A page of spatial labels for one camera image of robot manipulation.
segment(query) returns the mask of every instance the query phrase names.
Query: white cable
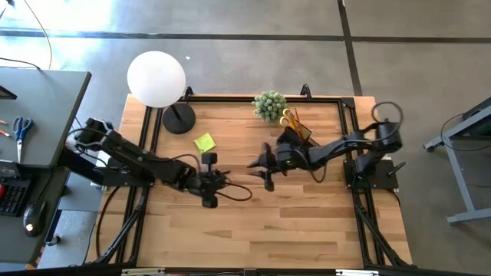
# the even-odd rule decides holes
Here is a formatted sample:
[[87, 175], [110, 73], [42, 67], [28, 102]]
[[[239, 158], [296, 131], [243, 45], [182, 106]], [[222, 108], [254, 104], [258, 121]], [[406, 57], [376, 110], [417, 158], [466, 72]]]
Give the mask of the white cable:
[[43, 24], [41, 24], [41, 22], [38, 19], [38, 16], [36, 16], [36, 14], [34, 13], [34, 11], [32, 10], [31, 6], [28, 3], [28, 0], [24, 0], [24, 3], [28, 6], [29, 10], [31, 10], [32, 15], [34, 15], [34, 17], [36, 18], [36, 21], [38, 21], [39, 26], [41, 26], [41, 29], [44, 32], [44, 36], [46, 37], [46, 41], [48, 42], [48, 46], [49, 46], [49, 65], [48, 65], [48, 69], [51, 69], [51, 62], [53, 60], [53, 49], [51, 49], [51, 42], [49, 41], [48, 34], [46, 34], [46, 30], [44, 29]]

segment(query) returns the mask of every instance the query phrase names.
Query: green plant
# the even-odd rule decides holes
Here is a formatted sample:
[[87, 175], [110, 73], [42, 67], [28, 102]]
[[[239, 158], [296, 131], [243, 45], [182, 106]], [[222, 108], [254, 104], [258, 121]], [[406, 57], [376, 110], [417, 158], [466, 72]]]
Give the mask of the green plant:
[[278, 124], [283, 110], [288, 108], [285, 96], [275, 91], [262, 92], [261, 96], [254, 98], [252, 105], [255, 106], [254, 114], [271, 125]]

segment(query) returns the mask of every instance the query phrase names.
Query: scissors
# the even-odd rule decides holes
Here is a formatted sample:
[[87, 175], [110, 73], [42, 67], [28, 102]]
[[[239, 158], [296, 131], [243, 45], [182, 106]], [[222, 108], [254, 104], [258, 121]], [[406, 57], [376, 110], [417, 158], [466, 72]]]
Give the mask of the scissors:
[[34, 126], [34, 122], [28, 118], [24, 119], [23, 117], [16, 117], [14, 119], [14, 123], [12, 124], [12, 128], [15, 133], [15, 141], [17, 141], [17, 155], [18, 162], [21, 162], [21, 153], [22, 153], [22, 142], [24, 142], [25, 135], [28, 131]]
[[283, 110], [283, 117], [280, 118], [279, 124], [284, 127], [291, 127], [302, 140], [304, 139], [304, 135], [302, 132], [302, 125], [300, 124], [300, 118], [298, 117], [297, 109], [295, 108], [295, 115], [290, 111], [290, 109], [285, 108]]

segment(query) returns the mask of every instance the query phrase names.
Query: wooden table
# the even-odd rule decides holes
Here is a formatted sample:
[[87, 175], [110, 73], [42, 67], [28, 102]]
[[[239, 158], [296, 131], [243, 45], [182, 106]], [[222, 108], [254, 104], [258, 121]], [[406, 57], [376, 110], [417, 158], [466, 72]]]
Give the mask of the wooden table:
[[[373, 97], [354, 99], [363, 128], [371, 123], [370, 110], [375, 100]], [[344, 184], [343, 156], [329, 161], [323, 183], [316, 183], [305, 171], [295, 170], [288, 172], [288, 177], [274, 175], [275, 191], [267, 192], [262, 179], [249, 176], [246, 166], [257, 159], [262, 142], [275, 145], [282, 127], [269, 126], [255, 118], [250, 103], [191, 104], [196, 112], [196, 125], [183, 135], [173, 135], [161, 127], [157, 155], [199, 155], [193, 141], [210, 133], [217, 144], [213, 149], [218, 153], [216, 168], [232, 170], [231, 180], [248, 186], [254, 196], [248, 202], [219, 197], [217, 209], [205, 209], [199, 198], [158, 183], [150, 190], [138, 267], [362, 267], [353, 201]], [[297, 108], [303, 124], [313, 131], [312, 138], [320, 144], [341, 135], [335, 105], [291, 103], [290, 107]], [[145, 106], [128, 95], [119, 132], [134, 143], [139, 140], [144, 112]], [[153, 110], [147, 149], [155, 116]], [[183, 160], [195, 166], [194, 160]], [[233, 187], [223, 191], [237, 197], [245, 195]], [[120, 189], [108, 206], [101, 226], [101, 250], [120, 231], [127, 193], [128, 189]], [[104, 194], [102, 204], [108, 194]], [[374, 190], [373, 194], [381, 232], [402, 259], [410, 263], [397, 200], [388, 191]], [[373, 240], [367, 236], [374, 260]], [[130, 237], [125, 256], [129, 255], [133, 232]], [[94, 259], [92, 242], [87, 261]]]

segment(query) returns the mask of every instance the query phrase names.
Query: white sphere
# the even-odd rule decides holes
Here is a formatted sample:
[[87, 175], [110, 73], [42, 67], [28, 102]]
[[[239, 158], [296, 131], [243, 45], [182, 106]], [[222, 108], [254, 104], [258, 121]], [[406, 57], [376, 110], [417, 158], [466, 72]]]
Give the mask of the white sphere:
[[184, 69], [174, 57], [161, 51], [148, 51], [136, 57], [128, 68], [131, 93], [149, 107], [168, 107], [186, 89]]

